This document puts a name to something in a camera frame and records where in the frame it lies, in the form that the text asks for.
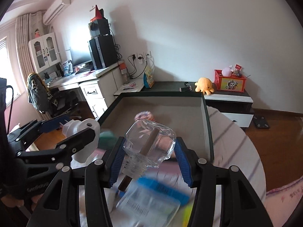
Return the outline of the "wall power socket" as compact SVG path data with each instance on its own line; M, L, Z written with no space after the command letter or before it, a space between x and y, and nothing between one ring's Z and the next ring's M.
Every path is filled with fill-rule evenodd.
M130 57L139 64L147 63L148 60L152 59L151 52L136 53L136 54L132 54Z

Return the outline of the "small doll on cabinet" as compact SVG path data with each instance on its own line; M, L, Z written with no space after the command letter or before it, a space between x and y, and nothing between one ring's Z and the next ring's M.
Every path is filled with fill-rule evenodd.
M37 29L37 30L35 30L35 32L34 32L34 37L35 38L38 38L38 37L40 37L41 35L40 35L40 31Z

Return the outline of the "black speaker box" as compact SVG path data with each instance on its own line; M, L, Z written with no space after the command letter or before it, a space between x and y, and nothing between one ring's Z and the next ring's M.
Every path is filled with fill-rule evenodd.
M91 37L110 35L107 19L96 19L88 24Z

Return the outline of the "clear teal plastic container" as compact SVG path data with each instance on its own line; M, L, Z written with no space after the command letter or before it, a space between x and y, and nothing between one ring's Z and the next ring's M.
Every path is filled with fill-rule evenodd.
M102 150L111 150L117 143L118 138L111 131L103 131L99 135L98 148Z

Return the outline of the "wall air conditioner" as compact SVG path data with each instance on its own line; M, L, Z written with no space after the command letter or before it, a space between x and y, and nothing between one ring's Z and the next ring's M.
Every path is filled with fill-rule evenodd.
M44 25L50 25L52 21L70 4L71 0L55 0L43 15Z

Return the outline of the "orange octopus plush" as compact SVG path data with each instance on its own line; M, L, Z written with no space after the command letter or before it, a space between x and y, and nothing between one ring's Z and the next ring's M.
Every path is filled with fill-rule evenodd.
M203 95L211 95L215 92L213 83L210 79L201 77L195 82L195 92L201 92Z

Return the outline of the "blue plastic box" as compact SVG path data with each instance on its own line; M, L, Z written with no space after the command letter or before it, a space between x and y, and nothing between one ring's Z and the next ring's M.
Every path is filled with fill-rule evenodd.
M193 189L190 189L180 176L173 176L170 179L165 177L164 180L141 177L136 183L139 186L179 201L181 206L186 205L194 193Z

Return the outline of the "yellow plastic comb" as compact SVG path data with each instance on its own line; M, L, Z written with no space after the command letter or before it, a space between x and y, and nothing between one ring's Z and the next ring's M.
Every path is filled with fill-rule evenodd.
M193 204L189 204L184 208L182 227L187 227L191 217L192 209L193 209Z

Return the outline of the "computer monitor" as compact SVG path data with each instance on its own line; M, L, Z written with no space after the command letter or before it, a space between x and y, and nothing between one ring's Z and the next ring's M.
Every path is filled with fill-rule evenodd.
M71 49L70 54L71 54L72 65L74 68L82 64L91 62L91 56L89 51L81 52Z

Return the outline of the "black office chair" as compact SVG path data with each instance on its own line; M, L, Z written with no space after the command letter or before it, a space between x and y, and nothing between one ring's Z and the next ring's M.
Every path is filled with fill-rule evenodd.
M78 108L79 99L74 91L51 92L49 107L46 111L51 118L69 114Z

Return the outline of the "pink pillow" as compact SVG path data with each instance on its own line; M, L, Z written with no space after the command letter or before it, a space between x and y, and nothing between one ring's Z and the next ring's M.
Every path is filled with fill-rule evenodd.
M273 226L283 226L302 198L302 177L266 193L265 209Z

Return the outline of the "black computer tower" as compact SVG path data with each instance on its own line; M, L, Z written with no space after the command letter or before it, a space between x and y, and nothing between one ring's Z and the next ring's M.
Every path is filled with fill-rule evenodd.
M91 60L95 70L107 68L118 61L111 35L99 35L89 41Z

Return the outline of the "pink box with green rim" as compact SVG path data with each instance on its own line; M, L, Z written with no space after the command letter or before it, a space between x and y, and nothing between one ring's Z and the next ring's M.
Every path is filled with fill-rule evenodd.
M175 131L188 149L209 162L214 146L204 97L193 92L133 92L120 94L98 119L101 129L123 136L135 115L149 111L155 121Z

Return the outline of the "blue yellow snack bag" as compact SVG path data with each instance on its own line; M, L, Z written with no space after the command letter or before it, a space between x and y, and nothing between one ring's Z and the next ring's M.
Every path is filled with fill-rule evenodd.
M144 83L145 88L151 88L154 85L152 69L149 65L147 65L144 69L143 83Z

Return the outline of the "rose gold metal canister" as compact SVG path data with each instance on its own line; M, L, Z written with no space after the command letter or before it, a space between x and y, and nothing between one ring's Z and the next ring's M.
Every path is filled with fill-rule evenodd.
M165 150L166 152L168 152L170 149L172 149L172 154L170 157L171 158L176 157L175 152L174 152L175 140L173 140L172 138L160 135L157 140L157 146L160 149Z

